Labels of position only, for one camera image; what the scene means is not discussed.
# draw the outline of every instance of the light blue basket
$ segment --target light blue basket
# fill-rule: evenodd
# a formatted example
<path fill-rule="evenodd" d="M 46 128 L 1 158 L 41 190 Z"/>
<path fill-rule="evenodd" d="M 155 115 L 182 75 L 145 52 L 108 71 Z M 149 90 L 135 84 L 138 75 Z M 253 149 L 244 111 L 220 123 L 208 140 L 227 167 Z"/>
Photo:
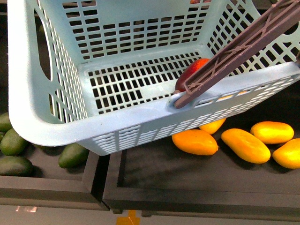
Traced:
<path fill-rule="evenodd" d="M 211 58 L 258 17 L 250 0 L 8 0 L 13 127 L 32 143 L 78 142 L 106 155 L 242 113 L 300 78 L 292 62 L 299 27 L 187 106 L 175 109 L 183 93 L 172 93 L 190 63 Z"/>

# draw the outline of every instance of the green avocado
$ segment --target green avocado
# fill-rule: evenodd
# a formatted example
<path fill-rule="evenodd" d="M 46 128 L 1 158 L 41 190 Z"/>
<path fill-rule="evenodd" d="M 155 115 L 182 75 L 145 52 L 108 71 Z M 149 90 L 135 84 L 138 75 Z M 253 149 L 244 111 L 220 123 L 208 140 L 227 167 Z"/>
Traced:
<path fill-rule="evenodd" d="M 15 156 L 20 154 L 27 144 L 28 141 L 19 136 L 15 129 L 11 128 L 2 138 L 0 150 L 6 156 Z"/>
<path fill-rule="evenodd" d="M 89 152 L 89 150 L 77 143 L 69 144 L 61 153 L 58 164 L 61 168 L 76 167 L 87 161 Z"/>
<path fill-rule="evenodd" d="M 6 156 L 0 158 L 0 175 L 2 176 L 29 176 L 32 173 L 32 163 L 20 156 Z"/>
<path fill-rule="evenodd" d="M 13 126 L 10 123 L 8 112 L 0 115 L 0 131 L 7 132 L 11 128 L 13 128 Z"/>

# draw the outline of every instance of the orange fruit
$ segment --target orange fruit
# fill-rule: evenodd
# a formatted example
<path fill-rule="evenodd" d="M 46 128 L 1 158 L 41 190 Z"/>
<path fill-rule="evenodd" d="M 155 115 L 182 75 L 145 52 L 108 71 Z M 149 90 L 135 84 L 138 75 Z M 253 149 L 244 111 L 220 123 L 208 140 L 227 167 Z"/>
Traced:
<path fill-rule="evenodd" d="M 220 120 L 216 120 L 214 122 L 204 124 L 204 125 L 200 126 L 199 128 L 201 130 L 206 131 L 210 135 L 212 135 L 217 130 L 219 130 L 219 128 L 223 125 L 223 123 L 225 122 L 225 120 L 226 120 L 226 118 L 223 118 L 223 119 L 220 119 Z"/>
<path fill-rule="evenodd" d="M 180 150 L 202 156 L 210 156 L 217 152 L 216 140 L 203 130 L 186 130 L 172 135 L 173 143 Z"/>
<path fill-rule="evenodd" d="M 281 122 L 264 121 L 251 127 L 251 134 L 265 144 L 280 144 L 294 137 L 293 128 Z"/>
<path fill-rule="evenodd" d="M 285 143 L 273 152 L 272 157 L 285 168 L 300 168 L 300 138 L 295 138 Z"/>
<path fill-rule="evenodd" d="M 232 128 L 224 131 L 221 139 L 247 162 L 262 164 L 271 157 L 270 150 L 262 141 L 242 129 Z"/>

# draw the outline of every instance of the basket handle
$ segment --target basket handle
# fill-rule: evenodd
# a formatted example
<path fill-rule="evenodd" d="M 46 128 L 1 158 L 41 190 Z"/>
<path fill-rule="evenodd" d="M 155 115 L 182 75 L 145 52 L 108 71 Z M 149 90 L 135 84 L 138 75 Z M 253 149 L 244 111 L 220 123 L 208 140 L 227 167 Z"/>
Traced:
<path fill-rule="evenodd" d="M 279 0 L 273 4 L 184 82 L 186 93 L 174 103 L 174 106 L 182 108 L 203 94 L 299 20 L 300 0 Z"/>

